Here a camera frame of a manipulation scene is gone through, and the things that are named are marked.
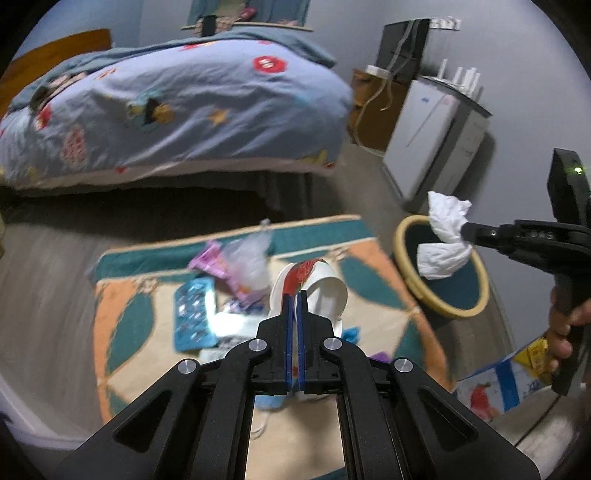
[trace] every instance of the crumpled tissue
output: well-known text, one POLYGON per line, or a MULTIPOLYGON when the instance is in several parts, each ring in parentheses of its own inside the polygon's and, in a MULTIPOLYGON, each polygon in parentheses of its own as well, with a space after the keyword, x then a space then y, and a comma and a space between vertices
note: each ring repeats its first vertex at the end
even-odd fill
POLYGON ((420 244, 417 250, 418 273, 428 280, 451 277, 470 260, 472 245, 462 239, 462 226, 472 206, 441 193, 429 192, 429 223, 444 243, 420 244))

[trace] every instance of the headboard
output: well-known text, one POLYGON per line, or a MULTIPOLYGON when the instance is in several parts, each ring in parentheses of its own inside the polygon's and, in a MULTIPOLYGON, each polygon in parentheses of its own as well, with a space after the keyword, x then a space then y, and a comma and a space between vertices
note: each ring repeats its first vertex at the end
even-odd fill
POLYGON ((0 78, 0 118, 18 92, 59 63, 81 53, 109 48, 111 33, 103 28, 54 40, 13 60, 0 78))

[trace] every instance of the blue package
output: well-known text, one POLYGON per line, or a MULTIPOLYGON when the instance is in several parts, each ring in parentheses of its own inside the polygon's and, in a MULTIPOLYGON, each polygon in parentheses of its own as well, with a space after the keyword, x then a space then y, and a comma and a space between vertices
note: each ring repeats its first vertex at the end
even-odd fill
POLYGON ((216 313, 216 296, 211 277, 199 277, 174 292, 174 348, 186 352, 217 345, 209 326, 216 313))

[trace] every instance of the silver bolt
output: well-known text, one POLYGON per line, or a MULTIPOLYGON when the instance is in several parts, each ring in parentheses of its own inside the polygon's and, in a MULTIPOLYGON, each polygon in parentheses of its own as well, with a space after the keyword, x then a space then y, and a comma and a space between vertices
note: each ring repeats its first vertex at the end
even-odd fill
POLYGON ((262 338, 255 338, 254 340, 248 342, 248 348, 253 352, 262 352, 265 348, 267 348, 267 342, 262 338))
POLYGON ((197 362, 195 360, 183 360, 178 364, 178 371, 182 374, 189 374, 194 372, 197 368, 197 362))
POLYGON ((341 342, 337 337, 329 337, 324 339, 322 345, 324 345, 324 348, 327 350, 338 350, 343 346, 343 342, 341 342))
POLYGON ((394 368, 405 374, 413 369, 413 363, 408 358, 399 358, 394 362, 394 368))

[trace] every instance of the cartoon print bed sheet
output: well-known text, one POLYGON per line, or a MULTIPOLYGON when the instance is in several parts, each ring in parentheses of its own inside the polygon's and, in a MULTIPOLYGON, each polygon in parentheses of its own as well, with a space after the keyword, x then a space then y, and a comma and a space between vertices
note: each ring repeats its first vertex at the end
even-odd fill
POLYGON ((329 69, 264 40, 167 48, 76 80, 0 122, 9 185, 247 170, 253 159, 261 169, 321 171, 339 152, 352 101, 329 69))

